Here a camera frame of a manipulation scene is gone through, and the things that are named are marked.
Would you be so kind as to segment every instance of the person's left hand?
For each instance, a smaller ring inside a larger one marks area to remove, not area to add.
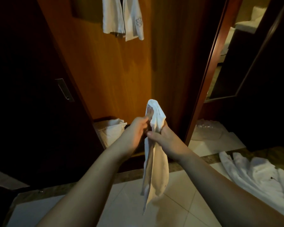
[[[122,161],[127,160],[138,147],[144,129],[148,126],[147,121],[147,116],[135,118],[131,125],[109,147],[113,152],[118,154]]]

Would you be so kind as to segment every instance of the embroidered flower logo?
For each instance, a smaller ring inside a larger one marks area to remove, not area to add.
[[[138,26],[138,27],[141,27],[142,25],[143,25],[143,21],[142,21],[142,18],[138,18],[138,19],[136,19],[136,25]]]

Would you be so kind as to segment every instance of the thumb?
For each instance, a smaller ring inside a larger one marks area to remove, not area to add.
[[[160,135],[159,133],[156,133],[156,132],[152,132],[152,131],[147,132],[147,137],[158,142],[159,144],[161,144],[163,139],[164,139],[162,135]]]

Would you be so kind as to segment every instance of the hand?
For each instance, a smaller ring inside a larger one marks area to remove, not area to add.
[[[162,146],[168,157],[179,162],[192,151],[182,142],[182,140],[164,122],[161,134],[152,131],[147,132],[148,138],[156,141]]]
[[[114,149],[114,153],[117,153],[121,161],[127,160],[138,147],[144,129],[147,128],[147,121],[147,116],[135,118],[131,125],[109,147],[109,149]]]

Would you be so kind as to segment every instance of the person's left arm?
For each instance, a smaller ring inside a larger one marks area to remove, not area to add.
[[[98,157],[85,175],[38,223],[41,226],[96,226],[120,165],[137,148],[148,118],[138,117]]]

